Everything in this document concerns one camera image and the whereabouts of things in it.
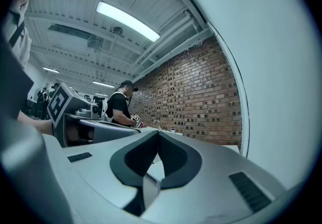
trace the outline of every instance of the red brick wall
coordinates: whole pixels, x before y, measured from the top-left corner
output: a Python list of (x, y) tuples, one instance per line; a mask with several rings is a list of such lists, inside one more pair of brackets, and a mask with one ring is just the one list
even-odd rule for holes
[(241, 143), (238, 91), (215, 38), (182, 52), (138, 80), (130, 112), (148, 126), (218, 144)]

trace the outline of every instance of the man's arm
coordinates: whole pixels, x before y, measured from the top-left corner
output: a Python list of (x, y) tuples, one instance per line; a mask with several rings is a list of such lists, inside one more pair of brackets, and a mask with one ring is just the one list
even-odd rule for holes
[(51, 130), (51, 120), (35, 120), (27, 117), (20, 111), (18, 115), (18, 121), (34, 126), (41, 133), (53, 135)]
[(113, 109), (113, 118), (122, 125), (136, 125), (136, 121), (125, 116), (121, 110)]

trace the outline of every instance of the forearm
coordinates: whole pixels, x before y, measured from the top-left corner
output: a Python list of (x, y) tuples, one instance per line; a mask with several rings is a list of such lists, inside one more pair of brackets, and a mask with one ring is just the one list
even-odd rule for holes
[(120, 114), (120, 115), (114, 117), (114, 119), (115, 119), (115, 121), (119, 122), (122, 125), (131, 125), (131, 126), (136, 125), (135, 120), (132, 120), (132, 119), (128, 118), (124, 114)]
[(35, 120), (30, 117), (27, 117), (24, 113), (20, 111), (18, 115), (18, 121), (34, 126), (41, 133), (53, 135), (51, 129), (51, 120)]

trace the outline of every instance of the light fixture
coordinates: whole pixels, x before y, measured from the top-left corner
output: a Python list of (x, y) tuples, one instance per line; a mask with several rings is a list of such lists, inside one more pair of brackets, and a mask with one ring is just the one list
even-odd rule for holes
[(95, 81), (93, 81), (93, 84), (102, 85), (102, 86), (106, 86), (106, 87), (110, 87), (110, 88), (114, 88), (114, 86), (112, 86), (112, 85), (107, 85), (107, 84), (99, 83), (99, 82), (95, 82)]
[(45, 69), (47, 71), (54, 72), (54, 73), (59, 73), (57, 70), (54, 70), (54, 69), (50, 69), (50, 68), (46, 68), (46, 67), (43, 67), (43, 69)]
[(100, 1), (97, 5), (96, 12), (115, 19), (122, 24), (134, 29), (140, 34), (144, 35), (146, 38), (152, 42), (156, 42), (160, 35), (152, 30), (150, 27), (146, 26), (144, 23), (140, 22), (136, 18), (132, 17), (128, 13), (111, 6), (105, 2)]
[(105, 95), (105, 94), (100, 94), (100, 93), (95, 93), (95, 94), (108, 97), (108, 95)]

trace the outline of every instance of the faucet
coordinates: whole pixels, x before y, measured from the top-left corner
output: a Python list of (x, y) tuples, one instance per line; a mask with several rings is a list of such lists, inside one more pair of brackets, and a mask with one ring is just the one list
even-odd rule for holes
[(158, 120), (155, 120), (155, 121), (153, 121), (153, 123), (155, 123), (156, 121), (157, 121), (157, 122), (159, 123), (159, 127), (158, 127), (158, 130), (159, 130), (159, 131), (162, 131), (162, 129), (161, 129), (161, 127), (160, 127), (160, 121), (158, 121)]

